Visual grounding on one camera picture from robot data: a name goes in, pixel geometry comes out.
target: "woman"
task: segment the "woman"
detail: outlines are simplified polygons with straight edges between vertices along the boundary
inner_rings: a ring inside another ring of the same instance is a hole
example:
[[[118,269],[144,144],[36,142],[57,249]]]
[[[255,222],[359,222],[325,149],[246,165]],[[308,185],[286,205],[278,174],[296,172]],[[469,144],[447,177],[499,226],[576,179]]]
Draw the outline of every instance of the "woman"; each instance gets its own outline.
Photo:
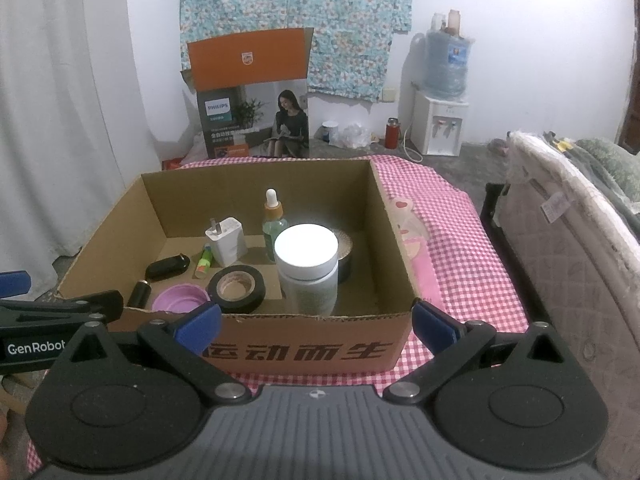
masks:
[[[281,157],[284,149],[299,157],[302,147],[309,145],[309,121],[291,90],[283,90],[278,96],[276,132],[278,137],[269,140],[268,155]]]

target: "round container with textured lid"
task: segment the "round container with textured lid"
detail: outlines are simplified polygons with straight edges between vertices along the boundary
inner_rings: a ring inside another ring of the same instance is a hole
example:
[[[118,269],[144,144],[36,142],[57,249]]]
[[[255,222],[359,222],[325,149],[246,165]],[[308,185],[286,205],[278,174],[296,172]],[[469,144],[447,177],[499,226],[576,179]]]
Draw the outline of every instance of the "round container with textured lid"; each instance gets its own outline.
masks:
[[[338,239],[327,228],[300,224],[274,244],[280,286],[295,314],[330,316],[338,295]]]

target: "wall outlet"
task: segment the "wall outlet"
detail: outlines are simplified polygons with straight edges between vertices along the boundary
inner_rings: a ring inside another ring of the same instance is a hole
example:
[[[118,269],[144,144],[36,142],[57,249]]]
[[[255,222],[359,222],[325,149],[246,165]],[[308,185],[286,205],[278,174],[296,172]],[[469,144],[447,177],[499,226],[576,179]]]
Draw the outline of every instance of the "wall outlet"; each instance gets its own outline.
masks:
[[[382,89],[382,102],[383,103],[392,103],[396,100],[396,94],[398,90],[392,87],[386,87]]]

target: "dropper bottle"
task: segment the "dropper bottle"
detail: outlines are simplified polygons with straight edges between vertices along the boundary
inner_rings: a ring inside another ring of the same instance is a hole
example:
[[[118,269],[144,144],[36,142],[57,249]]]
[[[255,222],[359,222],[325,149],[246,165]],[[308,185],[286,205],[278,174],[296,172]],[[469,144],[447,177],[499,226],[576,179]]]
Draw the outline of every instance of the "dropper bottle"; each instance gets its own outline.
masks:
[[[278,235],[289,227],[289,222],[284,218],[282,212],[282,202],[274,189],[267,190],[267,202],[264,204],[264,222],[262,223],[262,234],[264,234],[264,246],[267,249],[267,257],[272,262],[276,261],[273,253],[273,244]]]

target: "green plant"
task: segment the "green plant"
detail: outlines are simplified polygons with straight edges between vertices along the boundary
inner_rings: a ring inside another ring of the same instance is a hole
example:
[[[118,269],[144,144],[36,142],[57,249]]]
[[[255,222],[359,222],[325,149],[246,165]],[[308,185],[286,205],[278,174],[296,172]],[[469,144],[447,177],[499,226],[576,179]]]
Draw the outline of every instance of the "green plant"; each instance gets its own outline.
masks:
[[[243,130],[253,128],[255,121],[260,120],[264,115],[260,111],[263,106],[264,103],[258,99],[243,101],[239,105],[231,107],[231,115]]]

